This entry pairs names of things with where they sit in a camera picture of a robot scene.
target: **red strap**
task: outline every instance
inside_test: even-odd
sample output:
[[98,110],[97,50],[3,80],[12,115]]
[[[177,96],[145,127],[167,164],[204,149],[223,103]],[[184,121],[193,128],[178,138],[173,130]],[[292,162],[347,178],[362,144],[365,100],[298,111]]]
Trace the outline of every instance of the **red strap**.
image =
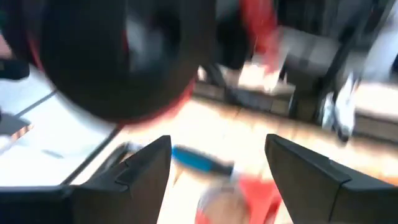
[[195,224],[210,224],[210,220],[201,212],[200,210],[197,211],[195,216]]
[[241,177],[239,186],[251,212],[250,224],[274,223],[282,203],[275,182]]
[[243,20],[254,43],[255,54],[265,56],[268,72],[277,70],[279,41],[272,1],[241,0],[241,9]]

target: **red object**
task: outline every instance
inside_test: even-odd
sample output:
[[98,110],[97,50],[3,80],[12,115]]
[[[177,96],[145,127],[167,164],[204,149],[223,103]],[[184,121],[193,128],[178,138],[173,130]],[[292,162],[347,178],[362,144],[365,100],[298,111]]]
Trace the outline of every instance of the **red object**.
[[251,212],[250,224],[274,223],[282,203],[282,197],[275,182],[262,182],[257,178],[241,177],[239,187]]
[[140,119],[128,120],[128,121],[119,121],[118,123],[121,125],[148,125],[149,123],[154,123],[157,119],[168,118],[172,119],[174,116],[178,114],[178,112],[182,109],[184,104],[191,98],[193,93],[193,87],[195,87],[195,79],[191,81],[191,83],[186,87],[184,92],[177,99],[173,100],[169,105],[164,108],[159,108],[157,111],[154,111],[147,116],[141,117]]
[[198,210],[195,216],[195,224],[210,224],[210,220],[203,214],[202,211]]
[[267,72],[278,69],[277,19],[271,0],[240,0],[242,17],[254,44],[254,53],[264,55]]
[[40,60],[39,51],[37,50],[37,47],[36,47],[37,44],[36,44],[35,40],[32,38],[30,33],[27,33],[27,36],[28,36],[28,39],[27,39],[28,45],[29,45],[30,51],[32,52],[34,63],[36,64],[37,68],[40,71],[44,72],[44,67],[43,67],[42,61]]

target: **floor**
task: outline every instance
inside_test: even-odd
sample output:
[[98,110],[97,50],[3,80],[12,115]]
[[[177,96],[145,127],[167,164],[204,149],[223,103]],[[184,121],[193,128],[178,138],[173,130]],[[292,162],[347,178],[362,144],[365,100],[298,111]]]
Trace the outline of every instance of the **floor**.
[[34,68],[24,80],[0,80],[0,107],[33,127],[0,154],[0,186],[61,184],[115,128],[79,113]]
[[[366,139],[352,139],[344,146],[334,134],[317,127],[204,100],[189,101],[174,119],[136,126],[128,132],[129,139],[139,144],[170,134],[173,144],[194,147],[223,161],[234,161],[240,170],[262,179],[272,178],[264,153],[269,133],[371,176],[389,182],[396,181],[391,177],[398,177],[397,147]],[[173,162],[158,223],[193,223],[201,194],[217,181],[221,180]],[[275,223],[291,223],[284,206]]]

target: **blue handle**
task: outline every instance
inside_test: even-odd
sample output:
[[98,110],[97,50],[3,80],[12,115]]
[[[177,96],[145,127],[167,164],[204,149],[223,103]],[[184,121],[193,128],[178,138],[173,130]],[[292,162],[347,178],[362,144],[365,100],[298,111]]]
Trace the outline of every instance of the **blue handle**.
[[174,146],[172,156],[179,163],[202,172],[231,175],[233,166],[224,165],[200,152],[182,146]]

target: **wooden floor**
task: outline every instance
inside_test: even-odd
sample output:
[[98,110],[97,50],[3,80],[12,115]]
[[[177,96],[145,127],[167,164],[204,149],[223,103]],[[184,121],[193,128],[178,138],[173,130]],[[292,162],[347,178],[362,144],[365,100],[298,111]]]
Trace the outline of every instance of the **wooden floor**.
[[[369,175],[398,177],[398,149],[393,146],[365,139],[352,139],[343,146],[334,134],[317,127],[209,101],[191,100],[174,119],[129,131],[131,141],[139,144],[148,144],[169,134],[173,144],[194,147],[224,161],[234,161],[247,174],[262,179],[272,178],[264,153],[265,138],[269,133]],[[210,184],[217,181],[215,177],[173,163],[158,223],[193,223],[198,199]],[[275,223],[291,223],[284,206]]]

